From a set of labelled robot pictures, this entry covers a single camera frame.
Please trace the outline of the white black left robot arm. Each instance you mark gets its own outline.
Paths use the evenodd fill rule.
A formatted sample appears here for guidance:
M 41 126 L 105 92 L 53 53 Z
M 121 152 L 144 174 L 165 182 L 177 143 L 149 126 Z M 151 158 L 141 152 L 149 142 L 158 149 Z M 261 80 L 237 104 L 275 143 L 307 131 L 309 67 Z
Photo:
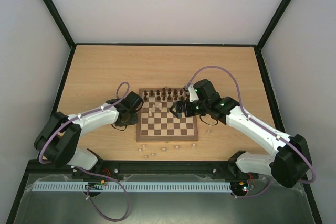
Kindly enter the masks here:
M 64 165 L 93 169 L 99 160 L 96 153 L 78 148 L 79 139 L 102 126 L 112 125 L 124 131 L 138 122 L 137 112 L 143 99 L 133 91 L 122 99 L 111 99 L 102 106 L 81 114 L 54 113 L 34 142 L 42 163 L 56 168 Z

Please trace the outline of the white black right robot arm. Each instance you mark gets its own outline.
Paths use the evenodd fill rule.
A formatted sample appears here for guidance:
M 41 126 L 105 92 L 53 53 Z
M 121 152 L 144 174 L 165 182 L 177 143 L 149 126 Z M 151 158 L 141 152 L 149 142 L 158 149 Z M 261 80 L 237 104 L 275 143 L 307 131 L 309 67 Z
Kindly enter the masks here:
M 281 132 L 247 112 L 231 97 L 222 98 L 212 83 L 201 80 L 190 85 L 186 100 L 173 103 L 169 111 L 177 118 L 209 115 L 216 123 L 233 127 L 259 144 L 266 155 L 244 152 L 229 164 L 229 172 L 239 178 L 245 173 L 272 176 L 284 187 L 303 183 L 303 177 L 312 168 L 306 139 L 296 134 Z

